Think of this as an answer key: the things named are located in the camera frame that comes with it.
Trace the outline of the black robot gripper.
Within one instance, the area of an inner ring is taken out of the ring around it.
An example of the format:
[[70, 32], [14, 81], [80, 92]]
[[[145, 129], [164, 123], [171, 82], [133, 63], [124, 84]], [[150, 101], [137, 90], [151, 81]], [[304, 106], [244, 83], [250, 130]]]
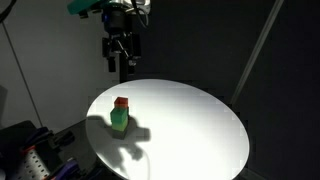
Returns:
[[126, 13], [103, 13], [101, 19], [108, 34], [102, 39], [102, 56], [107, 58], [109, 72], [116, 72], [115, 57], [110, 53], [123, 53], [128, 59], [128, 74], [134, 74], [141, 44], [140, 36], [132, 30], [132, 19]]

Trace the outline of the robot arm with teal part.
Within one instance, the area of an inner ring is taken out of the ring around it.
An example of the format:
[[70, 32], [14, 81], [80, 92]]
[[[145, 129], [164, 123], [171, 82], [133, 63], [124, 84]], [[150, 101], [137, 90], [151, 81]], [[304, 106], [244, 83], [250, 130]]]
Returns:
[[115, 72], [115, 54], [133, 74], [141, 58], [140, 36], [133, 32], [132, 19], [136, 17], [144, 28], [149, 26], [151, 0], [72, 0], [67, 5], [71, 15], [87, 18], [90, 12], [100, 13], [107, 37], [102, 38], [102, 56], [107, 59], [109, 71]]

